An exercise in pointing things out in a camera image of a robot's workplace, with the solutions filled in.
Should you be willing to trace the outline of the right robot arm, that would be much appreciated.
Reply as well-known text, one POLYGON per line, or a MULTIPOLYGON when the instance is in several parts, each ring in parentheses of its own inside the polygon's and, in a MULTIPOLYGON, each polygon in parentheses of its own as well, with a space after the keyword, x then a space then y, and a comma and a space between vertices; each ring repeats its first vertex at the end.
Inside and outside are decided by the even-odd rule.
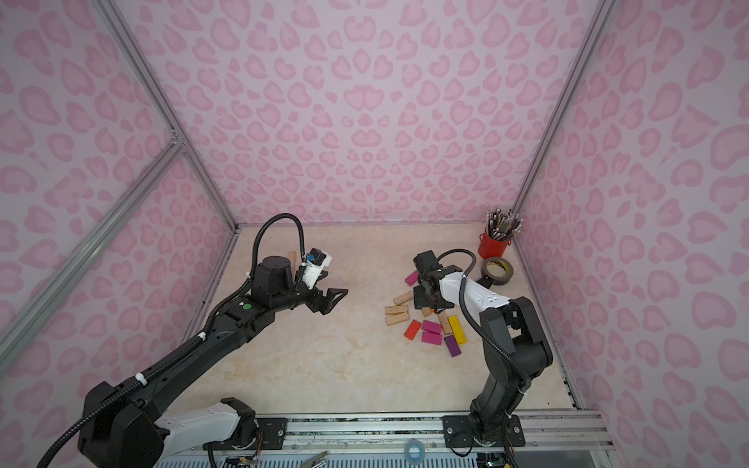
POLYGON ((414 258, 417 291, 428 308, 440 315, 458 310, 483 345, 489 376, 464 417, 443 419, 445 444, 471 452, 477 446, 510 450, 525 444, 514 412, 538 378, 553 364, 553 352, 534 304, 524 296, 507 298, 491 290, 487 273, 469 278, 474 253, 452 249, 414 258))

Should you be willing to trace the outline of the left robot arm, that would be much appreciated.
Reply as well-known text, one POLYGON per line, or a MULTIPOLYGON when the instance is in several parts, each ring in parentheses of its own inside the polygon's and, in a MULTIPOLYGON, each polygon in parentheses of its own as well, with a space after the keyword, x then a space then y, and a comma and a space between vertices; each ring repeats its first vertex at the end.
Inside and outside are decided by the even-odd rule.
POLYGON ((218 304, 197 335, 121 384, 91 390, 78 433, 80 454, 97 467, 152 467, 191 448, 259 447, 263 433, 256 413, 235 397, 180 415, 168 415, 167 409, 210 368, 269 327, 277 313, 301 305, 330 313, 347 294, 317 286, 331 260, 314 249, 294 270, 286 257, 267 257, 218 304))

